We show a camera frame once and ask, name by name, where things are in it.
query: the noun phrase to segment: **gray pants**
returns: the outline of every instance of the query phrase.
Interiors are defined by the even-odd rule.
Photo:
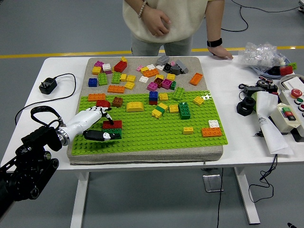
[[[158,56],[163,45],[167,56],[190,56],[193,36],[171,43],[146,43],[132,36],[133,56]]]

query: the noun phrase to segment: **gray floor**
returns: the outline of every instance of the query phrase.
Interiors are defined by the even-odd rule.
[[[269,11],[298,6],[297,0],[238,2]],[[242,15],[249,29],[238,33],[223,31],[225,47],[244,47],[247,42],[270,42],[276,46],[304,43],[304,14],[298,10],[270,14],[243,8]],[[245,26],[239,7],[226,0],[222,27],[239,30]],[[206,47],[205,30],[202,24],[195,34],[193,48]],[[122,0],[4,0],[0,4],[0,56],[122,51],[130,50],[130,41],[122,18]],[[303,49],[281,52],[297,62],[296,73],[304,75]],[[14,116],[25,104],[46,58],[0,58],[0,159],[14,131]],[[249,183],[258,183],[261,169],[268,167],[246,168]],[[216,227],[219,194],[205,192],[202,175],[206,173],[200,169],[92,173],[83,227]],[[257,227],[284,228],[287,222],[304,227],[303,174],[300,164],[277,166],[268,179],[275,188],[275,196],[256,204],[261,220]],[[76,186],[74,174],[56,172],[37,200],[15,203],[0,227],[69,227]],[[249,227],[231,168],[224,169],[223,186],[219,227]],[[270,194],[265,189],[252,189],[252,193],[254,199]]]

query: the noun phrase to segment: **green baseplate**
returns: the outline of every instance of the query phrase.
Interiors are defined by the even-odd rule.
[[[149,91],[146,94],[134,95],[107,95],[106,99],[112,103],[115,96],[123,98],[121,108],[112,107],[108,113],[113,120],[122,120],[122,139],[97,142],[84,139],[82,135],[75,137],[72,147],[72,155],[103,154],[116,152],[136,152],[163,149],[177,149],[202,146],[219,146],[228,144],[224,129],[221,125],[219,114],[215,108],[212,97],[198,106],[193,102],[197,96],[211,95],[206,91],[184,92],[181,100],[172,100],[173,93],[168,93],[169,101],[162,103],[177,105],[179,102],[187,102],[190,109],[191,118],[181,120],[179,113],[171,114],[169,109],[160,119],[152,117],[151,113],[156,105],[149,105]],[[126,112],[128,102],[143,102],[144,112]],[[87,96],[82,96],[79,111],[94,106],[96,102],[88,102]],[[101,130],[102,118],[90,129]],[[208,120],[218,120],[222,131],[220,137],[202,137],[201,129],[209,127]],[[184,127],[193,127],[194,133],[183,135]]]

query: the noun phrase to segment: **black wristwatch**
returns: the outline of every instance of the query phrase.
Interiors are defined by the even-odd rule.
[[[208,47],[217,47],[217,46],[220,46],[221,44],[223,43],[222,41],[222,38],[218,39],[218,40],[215,40],[215,41],[207,41],[207,46]]]

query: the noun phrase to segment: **white table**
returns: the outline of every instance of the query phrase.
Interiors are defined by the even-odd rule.
[[[67,122],[75,115],[89,58],[90,57],[58,57],[46,59],[28,97],[26,105],[71,94],[74,88],[74,79],[71,76],[59,77],[57,79],[58,86],[50,95],[40,93],[38,87],[47,77],[72,73],[76,76],[77,82],[75,94],[64,100],[43,104],[53,107],[62,116],[63,120]],[[253,137],[253,135],[260,130],[257,115],[251,114],[244,117],[236,112],[236,106],[240,102],[238,98],[240,90],[237,86],[241,83],[254,85],[257,82],[258,77],[250,68],[242,67],[237,61],[237,56],[232,61],[220,60],[217,57],[198,58],[202,65],[207,87],[213,96],[228,139],[228,145],[224,145],[223,156],[218,161],[213,162],[72,166],[66,156],[67,147],[62,148],[58,152],[52,152],[53,157],[59,159],[60,164],[58,170],[73,171],[77,174],[79,179],[71,227],[81,227],[90,172],[212,167],[234,167],[248,221],[250,224],[260,223],[256,207],[249,198],[248,182],[243,168],[249,165],[271,164],[274,156],[269,153],[264,138]],[[32,121],[30,118],[31,108],[32,107],[27,108],[21,114],[18,125],[4,154],[1,166],[15,156],[15,150],[22,145],[22,137],[40,127],[40,124]],[[36,116],[46,123],[54,119],[54,116],[51,114],[43,114],[40,116],[37,114]],[[301,151],[301,147],[303,147],[304,143],[295,142],[292,135],[285,135],[284,137],[293,149],[294,155],[279,155],[278,163],[303,163],[304,153]]]

